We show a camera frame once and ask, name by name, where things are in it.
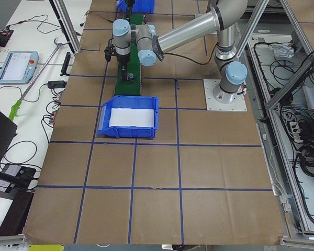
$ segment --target wire bundle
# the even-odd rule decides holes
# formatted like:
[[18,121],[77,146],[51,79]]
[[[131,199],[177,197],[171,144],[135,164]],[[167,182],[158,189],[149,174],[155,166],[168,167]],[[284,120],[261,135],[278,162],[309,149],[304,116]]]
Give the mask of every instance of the wire bundle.
[[314,224],[313,215],[309,212],[306,203],[305,191],[301,186],[302,182],[299,180],[297,175],[297,168],[299,165],[304,174],[314,177],[314,172],[311,170],[311,168],[314,168],[314,142],[309,140],[299,141],[299,138],[295,137],[293,129],[289,126],[290,122],[296,122],[297,124],[301,121],[314,122],[314,113],[310,114],[308,110],[302,108],[295,108],[292,106],[286,107],[281,105],[279,110],[279,118],[293,149],[292,169],[299,192],[301,194],[302,203],[308,218]]
[[[262,73],[262,76],[263,76],[263,79],[264,79],[264,82],[265,82],[265,85],[267,87],[267,90],[269,92],[273,91],[274,89],[276,89],[266,78],[265,76],[265,72],[262,68],[262,63],[260,61],[260,58],[259,58],[259,55],[257,53],[257,47],[258,45],[267,45],[267,46],[271,46],[273,44],[278,44],[278,43],[266,43],[266,42],[258,42],[258,43],[255,43],[254,46],[253,46],[253,49],[254,49],[254,53],[255,53],[255,57],[257,59],[257,63],[258,63],[258,66],[260,68],[260,71]],[[297,93],[301,87],[303,86],[303,84],[305,83],[306,79],[309,78],[310,81],[313,83],[314,85],[314,58],[312,58],[312,56],[314,55],[314,51],[312,51],[311,53],[309,53],[305,59],[303,60],[303,62],[301,63],[300,67],[298,67],[296,70],[293,69],[293,62],[289,61],[289,60],[275,60],[274,62],[271,63],[270,65],[270,72],[272,73],[274,79],[281,85],[281,86],[284,86],[284,84],[281,82],[281,81],[288,81],[289,78],[282,78],[282,77],[279,77],[276,75],[276,69],[278,68],[283,68],[285,69],[286,71],[295,74],[302,66],[303,64],[305,63],[305,61],[307,59],[310,59],[312,60],[312,63],[311,63],[311,66],[303,73],[303,75],[299,78],[299,80],[296,82],[296,85],[294,86],[294,88],[292,88],[291,92],[293,92],[296,88],[298,88],[293,94]]]

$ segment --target metal base plate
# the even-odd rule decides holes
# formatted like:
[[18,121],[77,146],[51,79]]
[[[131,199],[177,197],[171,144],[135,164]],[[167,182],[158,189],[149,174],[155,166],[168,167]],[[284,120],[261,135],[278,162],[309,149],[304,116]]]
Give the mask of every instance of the metal base plate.
[[220,79],[204,79],[207,111],[247,111],[243,95],[238,95],[231,104],[222,104],[213,96],[213,89],[220,83]]

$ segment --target blue plastic bin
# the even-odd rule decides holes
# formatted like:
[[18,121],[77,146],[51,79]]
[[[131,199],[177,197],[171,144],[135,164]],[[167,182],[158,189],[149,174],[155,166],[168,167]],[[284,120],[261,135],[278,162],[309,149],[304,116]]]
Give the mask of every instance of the blue plastic bin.
[[[119,3],[116,6],[121,8],[123,12],[126,12],[127,4],[125,0],[119,0]],[[155,0],[136,0],[132,8],[134,13],[153,13],[155,9]]]
[[[152,140],[158,129],[158,107],[159,99],[157,97],[115,96],[103,105],[98,136],[105,134],[117,139],[150,138]],[[112,108],[153,109],[154,127],[110,127],[109,121]]]

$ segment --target robotic arm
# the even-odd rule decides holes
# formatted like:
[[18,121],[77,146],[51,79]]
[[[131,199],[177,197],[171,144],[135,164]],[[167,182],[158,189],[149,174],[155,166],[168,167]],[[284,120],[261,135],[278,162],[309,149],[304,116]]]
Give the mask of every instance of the robotic arm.
[[234,57],[233,39],[234,24],[245,12],[247,3],[247,0],[210,1],[212,8],[209,12],[162,36],[156,35],[154,26],[131,26],[128,21],[118,19],[113,24],[117,59],[121,64],[129,62],[130,44],[135,43],[141,64],[152,66],[157,58],[164,59],[163,54],[217,31],[215,62],[222,80],[215,88],[214,96],[221,103],[231,103],[248,74],[246,67]]

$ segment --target blue tape line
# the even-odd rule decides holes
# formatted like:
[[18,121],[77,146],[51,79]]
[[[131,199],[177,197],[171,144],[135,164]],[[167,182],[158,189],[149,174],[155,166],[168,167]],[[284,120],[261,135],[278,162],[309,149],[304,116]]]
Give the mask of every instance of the blue tape line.
[[202,78],[143,77],[142,79],[202,81]]
[[64,105],[64,104],[61,104],[61,106],[66,106],[66,107],[92,107],[92,108],[96,108],[96,107],[99,107],[99,106],[91,106],[91,105]]
[[71,189],[96,189],[96,190],[179,190],[179,191],[254,191],[254,192],[270,192],[271,188],[209,188],[209,187],[112,187],[112,186],[70,186],[70,185],[38,185],[38,188],[71,188]]
[[174,21],[173,21],[173,0],[171,0],[171,12],[172,12],[172,29],[174,29]]
[[133,198],[134,198],[134,189],[133,188],[134,188],[134,182],[135,182],[136,152],[137,152],[137,139],[135,139],[134,158],[133,158],[133,162],[132,162],[128,244],[130,244],[130,240],[131,240],[131,222],[132,222],[132,207],[133,207]]
[[180,164],[180,139],[179,139],[179,118],[178,118],[178,80],[174,80],[174,92],[176,102],[176,128],[177,128],[177,158],[178,158],[178,178],[179,178],[179,202],[180,202],[180,227],[181,239],[184,245],[184,219],[183,219],[183,196],[182,196],[182,174]]
[[[106,63],[104,75],[106,75],[106,73],[107,73],[107,68],[108,68],[108,62]],[[85,199],[85,191],[86,191],[86,185],[87,185],[89,166],[91,164],[91,158],[92,158],[92,153],[93,153],[95,134],[96,134],[96,130],[98,128],[98,118],[99,118],[99,113],[100,113],[101,99],[102,99],[103,92],[104,92],[105,81],[106,81],[106,78],[104,77],[103,85],[102,85],[102,89],[101,89],[101,93],[100,93],[100,98],[99,98],[98,112],[97,112],[97,116],[96,116],[96,119],[95,119],[95,125],[94,125],[94,132],[93,132],[91,150],[89,151],[88,163],[87,163],[87,168],[86,168],[86,173],[85,173],[85,181],[84,181],[82,198],[81,198],[80,207],[79,207],[77,226],[76,226],[75,234],[74,234],[74,241],[73,241],[74,244],[76,243],[77,237],[78,237],[78,231],[79,231],[79,226],[80,226],[81,214],[82,214],[82,210],[83,210],[83,203],[84,203],[84,199]]]
[[[68,144],[109,144],[109,145],[135,145],[129,142],[90,142],[90,141],[50,141],[50,143]],[[137,145],[165,145],[165,146],[197,146],[197,147],[262,147],[261,145],[219,145],[219,144],[172,144],[172,143],[137,143]]]

